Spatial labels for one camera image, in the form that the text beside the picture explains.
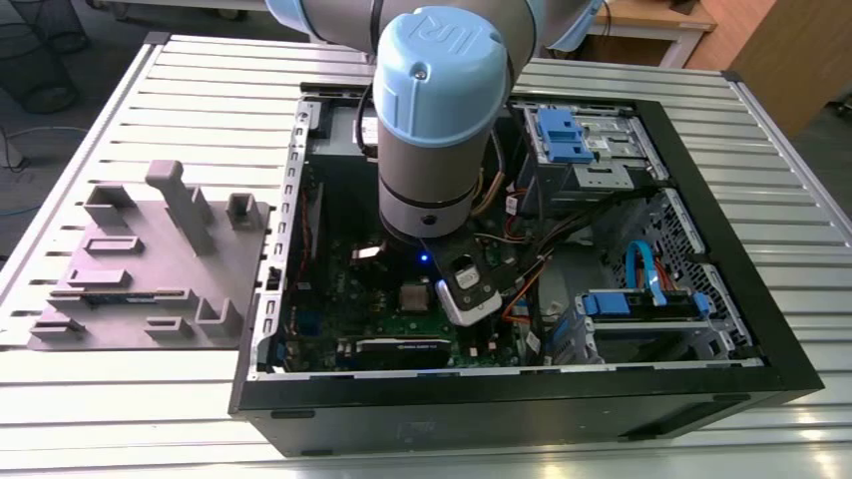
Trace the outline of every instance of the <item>floor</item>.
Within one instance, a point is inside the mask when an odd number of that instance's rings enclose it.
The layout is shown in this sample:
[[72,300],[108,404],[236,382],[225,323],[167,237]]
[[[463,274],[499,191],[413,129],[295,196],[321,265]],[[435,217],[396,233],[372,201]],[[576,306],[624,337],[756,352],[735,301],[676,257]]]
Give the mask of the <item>floor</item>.
[[[0,125],[12,133],[39,126],[88,128],[117,84],[149,31],[264,40],[304,41],[305,36],[281,27],[268,13],[249,12],[245,21],[231,22],[208,10],[135,5],[129,20],[116,22],[108,12],[92,10],[83,0],[72,0],[92,46],[64,57],[81,89],[77,105],[49,116],[24,113],[0,92]],[[0,3],[0,24],[17,22],[7,2]],[[825,109],[793,145],[816,172],[847,214],[852,214],[852,120],[839,119]],[[15,146],[31,160],[21,174],[0,169],[0,267],[35,216],[35,211],[4,216],[37,207],[59,178],[81,141],[76,132],[43,132],[16,139]]]

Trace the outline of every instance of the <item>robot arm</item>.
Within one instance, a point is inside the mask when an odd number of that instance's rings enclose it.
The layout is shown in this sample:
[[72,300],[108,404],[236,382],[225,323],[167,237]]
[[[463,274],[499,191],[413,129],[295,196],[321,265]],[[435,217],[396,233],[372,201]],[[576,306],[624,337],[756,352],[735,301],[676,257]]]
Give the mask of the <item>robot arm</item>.
[[[488,133],[520,70],[539,45],[576,47],[603,0],[267,2],[291,28],[377,55],[385,224],[413,238],[451,234],[469,214]],[[548,14],[569,28],[547,25]]]

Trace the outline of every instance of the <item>wooden desk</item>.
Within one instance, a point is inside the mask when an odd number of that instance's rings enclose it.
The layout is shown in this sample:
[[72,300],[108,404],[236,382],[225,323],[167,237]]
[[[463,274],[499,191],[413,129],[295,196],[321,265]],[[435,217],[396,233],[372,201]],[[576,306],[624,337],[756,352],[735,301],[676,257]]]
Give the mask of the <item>wooden desk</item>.
[[[668,6],[668,0],[609,0],[609,36],[669,41],[660,67],[683,68],[704,32],[716,28],[716,21],[700,3],[689,15],[681,15]],[[605,8],[601,8],[589,34],[603,35],[605,15]]]

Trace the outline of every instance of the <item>green circuit board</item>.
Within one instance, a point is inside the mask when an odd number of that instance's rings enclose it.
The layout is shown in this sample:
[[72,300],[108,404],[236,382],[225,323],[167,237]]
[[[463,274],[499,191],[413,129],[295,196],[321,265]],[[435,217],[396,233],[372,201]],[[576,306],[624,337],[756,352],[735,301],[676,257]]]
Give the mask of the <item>green circuit board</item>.
[[[428,274],[417,274],[415,269],[399,284],[377,284],[383,272],[353,266],[353,247],[345,241],[333,243],[324,290],[296,297],[285,311],[288,369],[351,370],[351,365],[341,361],[345,344],[383,338],[448,341],[451,354],[445,367],[517,365],[516,338],[509,325],[497,325],[500,330],[493,330],[495,321],[487,319],[477,327],[456,327],[435,297]],[[497,251],[488,256],[499,261]],[[400,289],[405,284],[427,289],[425,310],[404,310]]]

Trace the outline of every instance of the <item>gray 3d printed part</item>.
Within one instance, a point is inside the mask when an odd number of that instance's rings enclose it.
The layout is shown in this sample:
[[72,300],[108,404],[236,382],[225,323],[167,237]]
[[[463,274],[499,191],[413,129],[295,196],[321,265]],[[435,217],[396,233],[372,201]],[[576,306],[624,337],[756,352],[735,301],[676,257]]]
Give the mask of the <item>gray 3d printed part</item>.
[[183,174],[184,166],[180,162],[155,160],[148,167],[145,183],[160,190],[169,206],[169,216],[184,232],[196,254],[209,254],[216,250],[216,246],[204,228],[204,214],[195,207],[193,198],[181,182]]
[[[161,163],[148,178],[171,203],[95,187],[85,204],[93,222],[31,330],[31,349],[237,347],[269,206],[243,194],[207,202],[180,182],[180,164]],[[199,254],[204,237],[209,249]]]

